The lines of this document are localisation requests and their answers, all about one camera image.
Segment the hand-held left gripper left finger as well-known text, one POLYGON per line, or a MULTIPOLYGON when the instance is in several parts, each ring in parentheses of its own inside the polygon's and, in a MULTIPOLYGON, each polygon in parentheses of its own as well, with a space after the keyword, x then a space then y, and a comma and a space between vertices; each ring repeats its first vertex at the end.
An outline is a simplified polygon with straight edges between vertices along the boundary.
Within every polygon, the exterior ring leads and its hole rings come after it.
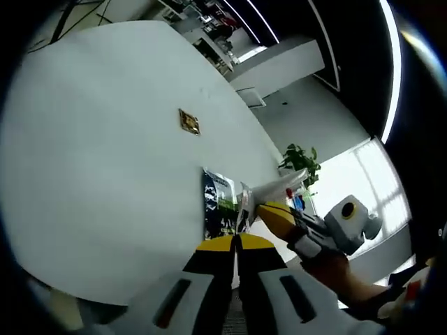
POLYGON ((232 295, 232 237, 203 241, 182 270, 139 292, 114 322, 115 334, 220 334, 232 295))

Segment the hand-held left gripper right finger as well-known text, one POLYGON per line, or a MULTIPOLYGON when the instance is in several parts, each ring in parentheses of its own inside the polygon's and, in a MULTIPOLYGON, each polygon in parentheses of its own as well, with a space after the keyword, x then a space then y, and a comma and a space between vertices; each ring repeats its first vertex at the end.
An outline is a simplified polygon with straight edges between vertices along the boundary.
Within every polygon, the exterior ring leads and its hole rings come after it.
POLYGON ((237 236, 240 297, 249 334, 382 334, 338 307, 336 294, 301 269, 289 269, 274 245, 237 236))

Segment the person's right hand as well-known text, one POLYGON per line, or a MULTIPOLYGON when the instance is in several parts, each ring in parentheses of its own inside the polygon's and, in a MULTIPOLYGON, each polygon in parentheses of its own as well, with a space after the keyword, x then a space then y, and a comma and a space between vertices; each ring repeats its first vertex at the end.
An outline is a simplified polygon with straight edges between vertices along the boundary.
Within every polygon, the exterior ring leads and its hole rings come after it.
POLYGON ((302 268, 338 295, 349 291, 349 261, 340 252, 323 249, 315 257, 301 262, 302 268))

